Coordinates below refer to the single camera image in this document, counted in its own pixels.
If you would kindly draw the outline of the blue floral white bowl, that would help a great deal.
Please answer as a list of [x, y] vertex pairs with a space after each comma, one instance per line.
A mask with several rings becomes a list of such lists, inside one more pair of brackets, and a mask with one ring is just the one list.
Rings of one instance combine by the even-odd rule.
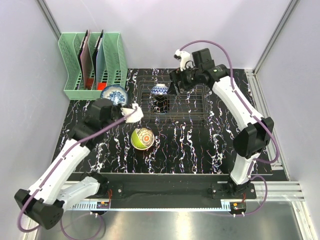
[[120, 85], [109, 85], [105, 87], [100, 94], [102, 99], [109, 99], [114, 105], [125, 106], [128, 104], [128, 93]]

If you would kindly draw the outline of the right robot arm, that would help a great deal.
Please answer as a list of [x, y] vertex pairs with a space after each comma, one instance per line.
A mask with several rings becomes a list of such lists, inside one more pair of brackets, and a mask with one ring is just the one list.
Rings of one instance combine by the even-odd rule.
[[239, 198], [249, 186], [254, 162], [271, 140], [274, 121], [250, 104], [236, 85], [233, 70], [224, 64], [216, 65], [208, 48], [193, 53], [178, 49], [174, 58], [180, 63], [169, 73], [168, 94], [179, 95], [203, 84], [222, 100], [236, 120], [240, 130], [233, 140], [236, 159], [222, 191]]

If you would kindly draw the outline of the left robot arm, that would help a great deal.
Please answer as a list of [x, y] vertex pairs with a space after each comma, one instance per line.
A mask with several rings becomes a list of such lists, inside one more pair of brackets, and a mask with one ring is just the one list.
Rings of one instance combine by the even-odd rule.
[[88, 173], [66, 189], [62, 187], [77, 165], [103, 140], [104, 133], [125, 120], [120, 103], [114, 104], [107, 98], [98, 98], [92, 103], [44, 174], [29, 189], [15, 193], [14, 199], [20, 208], [17, 219], [20, 231], [28, 232], [22, 227], [23, 215], [49, 230], [73, 205], [87, 197], [103, 198], [109, 193], [108, 179], [97, 172]]

